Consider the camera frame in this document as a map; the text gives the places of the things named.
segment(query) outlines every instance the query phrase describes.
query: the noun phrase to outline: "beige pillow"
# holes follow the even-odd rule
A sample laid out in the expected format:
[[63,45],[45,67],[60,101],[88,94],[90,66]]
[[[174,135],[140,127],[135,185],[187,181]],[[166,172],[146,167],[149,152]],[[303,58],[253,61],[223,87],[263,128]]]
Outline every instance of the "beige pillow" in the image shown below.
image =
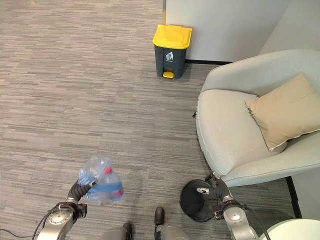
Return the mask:
[[320,95],[303,73],[245,104],[270,151],[289,139],[320,130]]

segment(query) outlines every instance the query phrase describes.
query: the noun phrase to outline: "baseboard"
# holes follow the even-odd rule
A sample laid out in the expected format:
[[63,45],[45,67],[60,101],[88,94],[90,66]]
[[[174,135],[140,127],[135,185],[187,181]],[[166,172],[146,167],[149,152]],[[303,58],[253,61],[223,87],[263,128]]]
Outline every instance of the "baseboard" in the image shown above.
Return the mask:
[[287,176],[285,178],[285,180],[286,180],[286,184],[288,185],[289,192],[290,192],[294,216],[296,219],[302,219],[302,214],[301,214],[300,207],[298,204],[299,200],[298,200],[297,192],[295,189],[294,181],[292,180],[291,176]]
[[186,60],[185,60],[185,63],[187,63],[187,64],[226,65],[226,64],[231,64],[232,61],[207,61],[207,60],[186,59]]

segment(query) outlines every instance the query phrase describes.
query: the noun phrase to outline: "yellow lid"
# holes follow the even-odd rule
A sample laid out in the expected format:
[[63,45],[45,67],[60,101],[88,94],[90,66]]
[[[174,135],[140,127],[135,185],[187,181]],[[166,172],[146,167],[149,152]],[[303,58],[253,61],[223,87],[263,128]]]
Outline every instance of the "yellow lid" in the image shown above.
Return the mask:
[[158,25],[153,44],[168,49],[186,49],[190,45],[192,28]]

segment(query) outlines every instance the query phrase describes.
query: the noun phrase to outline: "black cable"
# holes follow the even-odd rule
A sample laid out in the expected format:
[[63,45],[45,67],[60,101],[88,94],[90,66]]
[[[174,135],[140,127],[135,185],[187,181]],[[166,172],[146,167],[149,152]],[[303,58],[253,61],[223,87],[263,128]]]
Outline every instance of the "black cable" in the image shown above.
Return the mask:
[[262,223],[261,219],[258,217],[258,214],[251,207],[248,207],[247,204],[245,204],[242,207],[243,207],[244,210],[249,210],[252,213],[252,215],[254,216],[255,220],[258,222],[258,224],[262,228],[266,240],[271,240],[270,236],[269,236],[269,234],[268,234],[268,232],[267,232],[267,230],[266,230],[266,228],[264,226],[264,224]]
[[47,218],[48,218],[48,217],[49,217],[49,216],[46,216],[45,220],[43,221],[42,228],[44,228],[44,227],[45,227],[45,225],[46,225],[46,221],[47,221]]
[[47,219],[47,217],[52,213],[52,211],[53,211],[52,209],[49,210],[49,211],[47,212],[47,214],[44,215],[43,218],[39,221],[38,225],[36,226],[36,228],[35,228],[35,230],[34,230],[34,232],[33,232],[32,240],[35,240],[35,236],[36,236],[36,233],[37,233],[37,231],[38,231],[38,229],[39,229],[39,226],[41,225],[41,223],[43,222],[43,220]]
[[24,239],[24,238],[31,238],[33,235],[31,235],[31,236],[18,236],[18,235],[16,235],[16,234],[14,234],[12,231],[9,231],[9,230],[7,230],[7,229],[4,229],[4,228],[0,228],[0,231],[5,231],[5,232],[7,232],[7,233],[9,233],[9,234],[11,234],[11,235],[13,235],[13,236],[15,236],[16,238],[20,238],[20,239]]

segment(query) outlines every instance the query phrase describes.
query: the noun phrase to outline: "shoe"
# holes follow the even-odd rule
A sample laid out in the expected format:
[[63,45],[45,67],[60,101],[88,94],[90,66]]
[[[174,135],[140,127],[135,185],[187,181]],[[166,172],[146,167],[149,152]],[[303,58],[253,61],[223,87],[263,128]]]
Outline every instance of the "shoe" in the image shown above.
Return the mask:
[[165,210],[158,206],[154,213],[154,224],[155,226],[165,224]]
[[122,227],[125,230],[125,240],[133,240],[132,224],[125,223]]

